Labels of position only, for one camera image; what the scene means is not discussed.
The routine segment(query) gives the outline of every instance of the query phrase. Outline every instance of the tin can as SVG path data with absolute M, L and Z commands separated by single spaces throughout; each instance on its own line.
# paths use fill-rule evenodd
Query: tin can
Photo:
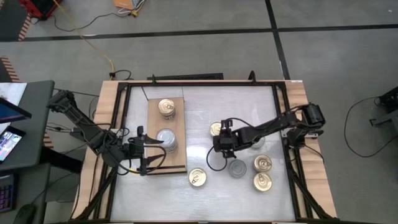
M 254 169 L 258 172 L 266 172 L 272 168 L 272 161 L 266 155 L 257 156 L 254 160 Z
M 161 129 L 157 133 L 156 139 L 163 141 L 160 146 L 162 146 L 167 153 L 174 152 L 177 149 L 177 138 L 175 137 L 174 132 L 169 128 Z
M 254 176 L 253 186 L 256 190 L 265 192 L 272 187 L 271 177 L 266 172 L 260 172 Z
M 239 159 L 235 159 L 229 164 L 228 172 L 234 178 L 241 178 L 246 173 L 246 164 Z
M 163 99 L 158 104 L 159 112 L 164 119 L 173 119 L 175 115 L 174 102 L 170 99 Z
M 220 134 L 221 130 L 221 122 L 214 122 L 210 125 L 210 134 L 211 136 L 216 136 Z
M 266 138 L 265 138 L 265 137 L 260 138 L 260 140 L 259 140 L 258 142 L 256 142 L 256 143 L 254 143 L 254 144 L 251 146 L 251 148 L 252 148 L 252 149 L 259 149 L 259 148 L 261 148 L 265 143 L 266 143 Z
M 189 172 L 189 182 L 196 186 L 202 186 L 206 182 L 206 172 L 201 168 L 194 168 Z

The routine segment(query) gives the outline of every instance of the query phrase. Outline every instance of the gray floor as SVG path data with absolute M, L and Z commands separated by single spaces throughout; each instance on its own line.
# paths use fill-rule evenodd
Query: gray floor
M 111 1 L 105 0 L 72 0 L 63 5 L 79 25 L 97 15 L 117 11 Z M 272 1 L 272 6 L 278 27 L 398 24 L 396 1 L 283 0 Z M 54 14 L 60 27 L 71 28 L 59 11 Z M 83 33 L 248 28 L 270 28 L 263 0 L 148 0 L 137 19 L 101 18 Z M 75 34 L 56 30 L 52 19 L 31 26 L 27 33 L 28 37 L 53 35 Z M 320 144 L 338 216 L 352 221 L 396 223 L 398 142 L 377 156 L 363 159 L 346 147 L 343 126 L 353 103 L 398 85 L 397 29 L 290 32 L 281 33 L 280 38 L 291 78 L 304 80 L 309 100 L 320 104 L 327 121 Z M 271 33 L 100 39 L 93 43 L 106 51 L 116 69 L 132 70 L 135 79 L 152 74 L 214 72 L 223 72 L 225 79 L 246 79 L 250 70 L 261 79 L 283 79 Z M 0 53 L 10 58 L 23 82 L 53 79 L 57 88 L 98 94 L 102 81 L 109 78 L 107 61 L 82 40 L 0 43 Z M 79 107 L 88 111 L 92 97 L 76 97 Z M 396 134 L 388 125 L 370 127 L 368 119 L 381 113 L 372 101 L 353 110 L 348 139 L 358 152 L 370 154 Z M 49 121 L 72 127 L 60 114 L 52 113 Z M 58 151 L 80 145 L 67 135 L 49 134 Z M 54 169 L 52 178 L 63 174 Z M 48 200 L 73 184 L 75 180 L 55 186 Z M 63 199 L 73 199 L 74 191 L 70 192 Z M 46 222 L 65 220 L 71 203 L 51 203 Z

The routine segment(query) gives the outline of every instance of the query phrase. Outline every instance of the yellow cable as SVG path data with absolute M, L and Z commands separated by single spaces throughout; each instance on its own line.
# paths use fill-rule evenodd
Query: yellow cable
M 75 28 L 75 30 L 77 31 L 77 33 L 79 34 L 80 38 L 82 38 L 85 42 L 87 42 L 87 44 L 89 44 L 90 46 L 92 46 L 101 56 L 104 56 L 111 64 L 112 67 L 112 72 L 114 72 L 114 65 L 112 60 L 105 54 L 105 52 L 103 52 L 102 50 L 98 49 L 97 47 L 95 47 L 90 41 L 86 40 L 82 34 L 80 33 L 79 28 L 75 25 L 73 19 L 70 17 L 70 15 L 66 12 L 66 10 L 64 10 L 64 8 L 59 5 L 59 3 L 56 0 L 52 0 L 62 11 L 62 13 L 68 18 L 69 22 L 72 24 L 72 26 Z

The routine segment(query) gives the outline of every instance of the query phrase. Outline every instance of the wood plank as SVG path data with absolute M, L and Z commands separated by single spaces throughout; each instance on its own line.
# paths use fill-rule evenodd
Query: wood plank
M 169 168 L 169 169 L 158 169 L 151 174 L 168 174 L 174 172 L 187 171 L 187 148 L 185 146 L 185 114 L 184 114 L 184 98 L 169 98 L 174 102 L 175 115 L 173 119 L 164 119 L 159 113 L 158 104 L 162 99 L 151 99 L 148 100 L 148 121 L 147 121 L 147 132 L 148 136 L 156 138 L 157 133 L 163 128 L 171 129 L 175 137 L 177 138 L 177 149 L 175 152 L 168 153 L 166 159 L 161 167 L 171 166 L 184 166 L 184 168 Z M 163 154 L 161 149 L 146 149 L 147 156 L 156 156 Z M 150 167 L 156 167 L 161 162 L 160 159 L 155 160 L 151 163 Z

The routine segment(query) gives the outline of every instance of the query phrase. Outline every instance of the computer screen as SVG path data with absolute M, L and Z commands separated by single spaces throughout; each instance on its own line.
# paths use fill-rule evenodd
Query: computer screen
M 29 119 L 31 117 L 32 115 L 27 111 L 13 105 L 3 98 L 0 98 L 0 124 Z

